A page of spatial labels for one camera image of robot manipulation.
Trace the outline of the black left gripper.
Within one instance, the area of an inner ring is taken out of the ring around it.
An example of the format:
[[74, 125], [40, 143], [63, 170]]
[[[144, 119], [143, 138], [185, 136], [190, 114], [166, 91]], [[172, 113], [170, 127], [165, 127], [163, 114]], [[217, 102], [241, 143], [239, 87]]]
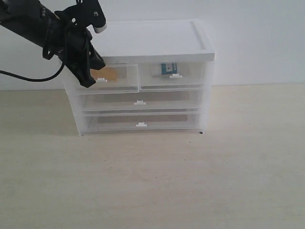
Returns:
[[65, 9], [55, 11], [65, 23], [68, 60], [65, 65], [83, 87], [91, 87], [96, 81], [90, 69], [100, 70], [106, 66], [104, 59], [91, 44], [88, 26], [95, 27], [95, 9]]

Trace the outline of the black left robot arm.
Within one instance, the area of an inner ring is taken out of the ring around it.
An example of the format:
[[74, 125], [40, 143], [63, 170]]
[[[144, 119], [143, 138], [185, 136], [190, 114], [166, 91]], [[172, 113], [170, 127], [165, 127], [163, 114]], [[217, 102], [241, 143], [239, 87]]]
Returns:
[[92, 26], [95, 33], [107, 28], [106, 18], [97, 0], [78, 0], [72, 6], [55, 12], [39, 0], [2, 0], [0, 2], [2, 27], [42, 48], [42, 56], [50, 60], [57, 56], [62, 64], [52, 76], [32, 79], [7, 71], [1, 74], [28, 82], [47, 82], [56, 78], [67, 67], [80, 85], [89, 88], [96, 83], [91, 70], [106, 66], [93, 47]]

